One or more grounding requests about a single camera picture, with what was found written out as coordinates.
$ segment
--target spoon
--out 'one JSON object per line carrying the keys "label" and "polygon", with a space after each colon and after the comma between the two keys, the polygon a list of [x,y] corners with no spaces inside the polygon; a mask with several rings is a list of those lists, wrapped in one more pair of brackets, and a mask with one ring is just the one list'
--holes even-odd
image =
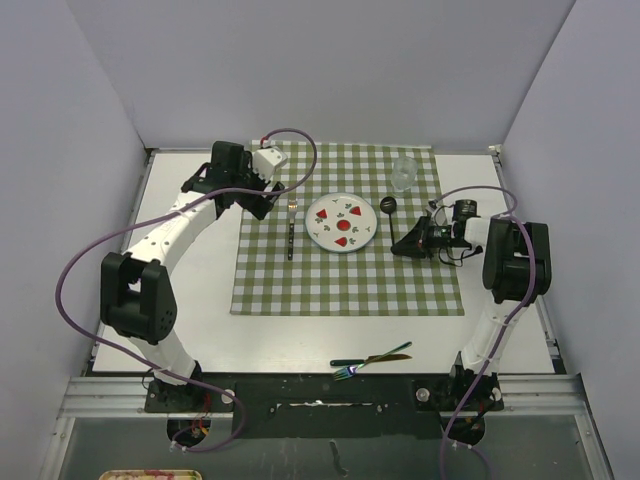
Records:
{"label": "spoon", "polygon": [[393,197],[384,197],[380,202],[380,210],[382,213],[389,215],[389,228],[391,229],[391,244],[396,244],[396,238],[393,234],[393,221],[391,220],[391,214],[398,208],[398,202]]}

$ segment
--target clear plastic cup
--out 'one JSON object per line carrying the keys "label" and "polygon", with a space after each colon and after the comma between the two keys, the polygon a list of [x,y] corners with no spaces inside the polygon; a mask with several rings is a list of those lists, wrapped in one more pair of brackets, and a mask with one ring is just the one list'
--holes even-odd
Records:
{"label": "clear plastic cup", "polygon": [[409,190],[418,178],[418,162],[411,157],[398,157],[393,161],[391,186],[396,194]]}

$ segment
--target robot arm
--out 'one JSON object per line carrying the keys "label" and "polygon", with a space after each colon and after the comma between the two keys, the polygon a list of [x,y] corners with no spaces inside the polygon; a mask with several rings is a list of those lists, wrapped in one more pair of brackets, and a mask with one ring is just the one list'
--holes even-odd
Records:
{"label": "robot arm", "polygon": [[549,230],[541,223],[526,223],[536,260],[535,287],[525,308],[509,322],[500,346],[489,359],[505,319],[524,299],[529,285],[529,258],[522,233],[510,220],[480,218],[477,202],[458,200],[453,207],[453,222],[438,226],[431,216],[421,217],[418,224],[391,251],[396,255],[412,258],[431,258],[441,248],[467,248],[476,253],[484,251],[482,283],[491,292],[483,309],[480,321],[469,343],[459,355],[459,366],[463,371],[478,373],[486,360],[491,360],[485,371],[492,376],[499,370],[504,347],[526,308],[538,295],[543,295],[551,283],[551,255]]}
{"label": "robot arm", "polygon": [[[185,382],[164,375],[171,371],[183,377],[200,372],[173,330],[177,318],[169,276],[198,235],[234,203],[262,220],[277,196],[266,198],[242,193],[224,193],[185,208],[215,190],[239,187],[265,191],[273,173],[287,161],[275,147],[253,155],[242,145],[216,142],[211,161],[205,163],[182,186],[169,214],[176,215],[156,227],[125,253],[109,253],[102,262],[100,318],[118,334],[128,337],[145,358],[162,367],[156,380],[181,386]],[[272,192],[284,186],[276,183]]]}

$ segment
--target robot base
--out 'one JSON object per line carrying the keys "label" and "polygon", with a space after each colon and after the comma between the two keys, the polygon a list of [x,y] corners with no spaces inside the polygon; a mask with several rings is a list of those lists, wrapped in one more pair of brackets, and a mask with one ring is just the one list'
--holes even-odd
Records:
{"label": "robot base", "polygon": [[[198,362],[191,378],[202,381],[202,369]],[[144,411],[147,413],[198,412],[204,406],[205,395],[206,391],[194,385],[171,385],[154,379],[149,384]]]}
{"label": "robot base", "polygon": [[[425,388],[429,392],[428,403],[418,401],[418,408],[421,410],[435,409],[438,412],[453,412],[475,378],[475,372],[462,366],[462,357],[458,352],[449,375],[432,375],[426,381],[416,380],[414,382],[416,391],[420,388]],[[500,383],[498,382],[498,375],[495,373],[484,375],[480,379],[462,410],[480,412],[489,405],[494,411],[504,410]]]}

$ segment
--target checkered tablecloth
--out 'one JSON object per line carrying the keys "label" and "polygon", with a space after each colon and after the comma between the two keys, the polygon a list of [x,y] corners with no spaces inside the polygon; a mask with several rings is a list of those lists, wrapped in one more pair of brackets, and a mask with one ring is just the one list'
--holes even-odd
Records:
{"label": "checkered tablecloth", "polygon": [[[289,163],[277,180],[291,185],[308,169],[313,152],[306,143],[276,142]],[[252,143],[252,150],[258,147]],[[455,268],[437,261],[391,254],[391,233],[380,200],[391,194],[391,169],[398,156],[420,164],[418,181],[397,197],[396,239],[417,222],[429,198],[440,193],[429,147],[318,144],[318,166],[307,182],[283,195],[262,222],[244,212],[231,313],[240,315],[463,315]],[[378,231],[364,248],[330,253],[307,235],[304,216],[327,193],[363,197],[378,214]],[[298,201],[294,257],[287,260],[287,203]]]}

